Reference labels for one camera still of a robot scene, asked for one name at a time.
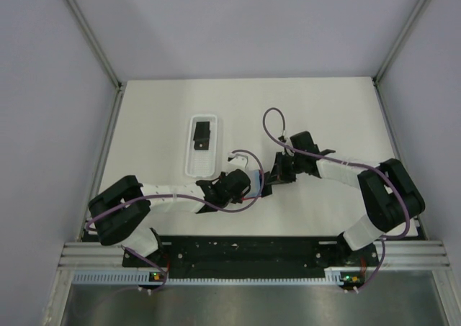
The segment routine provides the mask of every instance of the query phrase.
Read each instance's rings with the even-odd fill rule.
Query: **white plastic container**
[[[208,150],[194,150],[194,132],[197,122],[210,122],[210,144]],[[218,146],[218,117],[213,114],[192,116],[186,149],[186,175],[194,178],[211,177],[215,174]]]

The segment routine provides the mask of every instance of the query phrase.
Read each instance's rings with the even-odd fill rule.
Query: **gray wall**
[[[62,0],[0,0],[0,325],[38,325],[113,88]]]
[[[416,0],[77,0],[118,76],[372,76]]]
[[[432,0],[382,83],[424,224],[461,283],[461,1]]]

